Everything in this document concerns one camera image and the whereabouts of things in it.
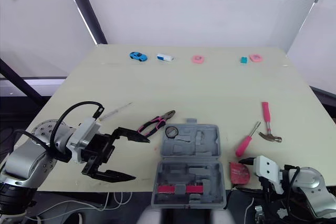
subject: white wall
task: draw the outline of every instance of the white wall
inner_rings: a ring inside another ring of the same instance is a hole
[[[314,5],[288,56],[309,85],[336,94],[336,0]]]
[[[109,43],[287,51],[314,0],[90,1]]]
[[[61,77],[94,48],[72,0],[0,0],[0,57],[21,77]]]

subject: hammer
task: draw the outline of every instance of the hammer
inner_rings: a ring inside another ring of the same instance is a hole
[[[271,126],[270,126],[271,115],[270,115],[269,109],[268,109],[268,102],[262,102],[261,105],[263,107],[264,119],[265,119],[265,122],[266,122],[266,125],[267,125],[267,135],[263,134],[262,132],[259,132],[259,135],[263,139],[266,139],[268,141],[281,143],[282,138],[280,136],[273,136],[272,133],[271,133]]]

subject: pliers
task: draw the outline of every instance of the pliers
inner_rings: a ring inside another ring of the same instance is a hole
[[[156,116],[154,119],[146,122],[143,126],[138,129],[138,132],[141,133],[145,128],[153,123],[157,123],[154,129],[144,134],[145,137],[153,135],[159,128],[163,127],[166,124],[166,121],[175,114],[175,110],[169,111],[161,116]]]

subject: tool case lid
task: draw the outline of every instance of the tool case lid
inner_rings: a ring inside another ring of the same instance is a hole
[[[178,130],[177,136],[168,138],[168,127]],[[167,124],[163,133],[161,156],[167,158],[218,159],[221,155],[219,129],[214,124],[197,124],[187,119],[186,124]]]

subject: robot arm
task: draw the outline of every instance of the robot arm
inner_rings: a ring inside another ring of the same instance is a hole
[[[58,120],[47,120],[38,124],[32,132],[49,147],[47,150],[30,138],[10,154],[0,173],[0,224],[22,220],[37,188],[57,161],[67,163],[71,159],[76,163],[86,162],[82,174],[98,180],[114,183],[135,179],[112,170],[100,172],[98,168],[107,163],[114,150],[113,142],[121,136],[136,142],[150,141],[136,131],[120,127],[111,135],[101,134],[97,117],[85,119],[77,129],[64,122],[59,123],[53,146],[50,139]]]
[[[304,194],[315,218],[336,218],[336,197],[328,192],[323,176],[317,170],[311,167],[300,168],[290,188],[297,171],[293,166],[280,169],[277,163],[264,156],[243,159],[240,163],[253,165],[253,171],[259,180],[262,182],[266,179],[279,195],[285,195],[292,189],[295,193]]]

